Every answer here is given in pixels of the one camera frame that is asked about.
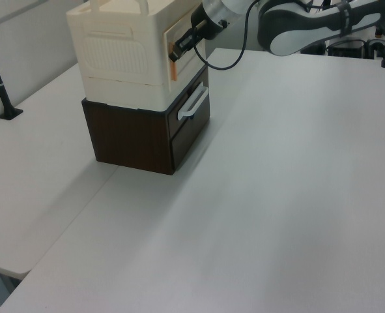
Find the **dark brown drawer unit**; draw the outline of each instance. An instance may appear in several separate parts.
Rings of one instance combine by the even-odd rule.
[[[207,67],[164,112],[82,100],[97,161],[172,175],[210,117],[207,96],[193,116],[178,121],[178,111],[201,82],[208,87]]]

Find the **cable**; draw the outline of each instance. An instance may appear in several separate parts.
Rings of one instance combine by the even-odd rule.
[[[215,67],[214,65],[211,65],[210,63],[207,62],[207,60],[205,60],[203,58],[203,56],[199,53],[198,49],[197,49],[197,43],[195,41],[195,36],[196,36],[196,32],[197,32],[197,28],[195,28],[193,30],[193,35],[192,35],[192,44],[193,44],[193,49],[195,50],[195,53],[198,55],[198,58],[200,58],[200,60],[207,66],[207,67],[210,67],[210,68],[213,68],[214,70],[229,70],[230,68],[233,68],[235,67],[238,62],[241,61],[243,55],[244,55],[244,52],[246,51],[246,46],[247,46],[247,35],[248,35],[248,31],[249,31],[249,16],[250,16],[250,11],[252,10],[252,8],[257,4],[259,3],[260,0],[256,0],[254,1],[249,9],[247,10],[247,13],[246,13],[246,21],[245,21],[245,24],[244,24],[244,40],[243,40],[243,47],[242,47],[242,51],[240,52],[240,55],[238,56],[238,59],[232,64],[230,65],[229,67]]]
[[[299,0],[295,0],[293,1],[294,3],[296,3],[297,5],[300,5],[301,7],[303,7],[304,9],[307,9],[307,8],[318,8],[318,9],[324,9],[325,7],[326,8],[335,8],[336,5],[307,5],[306,3],[303,3],[302,1],[299,1]]]
[[[383,39],[371,39],[371,40],[368,40],[367,42],[370,43],[370,42],[375,42],[375,41],[377,41],[377,42],[385,42],[385,40],[383,40]]]
[[[328,51],[328,48],[333,48],[335,46],[338,46],[340,44],[346,44],[348,42],[363,42],[363,44],[366,43],[366,41],[362,40],[362,39],[347,39],[347,40],[342,40],[342,41],[337,41],[331,45],[329,45],[327,48],[325,48],[326,51]]]

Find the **white plastic crate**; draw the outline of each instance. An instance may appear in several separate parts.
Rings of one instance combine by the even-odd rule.
[[[87,100],[165,111],[202,68],[191,50],[171,65],[172,42],[200,0],[91,0],[67,13]],[[204,55],[203,41],[198,45]]]

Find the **white drawer handle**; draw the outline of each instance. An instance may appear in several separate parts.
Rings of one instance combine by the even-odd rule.
[[[195,91],[192,93],[192,95],[189,97],[189,99],[185,102],[183,107],[181,107],[181,109],[179,110],[178,121],[180,121],[183,117],[192,116],[193,114],[195,114],[209,93],[210,93],[210,90],[208,89],[208,87],[205,87],[204,83],[201,82],[199,84],[199,86],[197,87],[197,89],[195,89]],[[197,101],[197,102],[190,109],[191,105],[195,101]]]

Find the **gray desk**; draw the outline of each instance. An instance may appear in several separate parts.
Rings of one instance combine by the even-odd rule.
[[[117,169],[95,161],[78,66],[0,120],[0,273],[23,278]]]
[[[210,86],[183,167],[119,168],[0,313],[385,312],[379,62],[248,52]]]

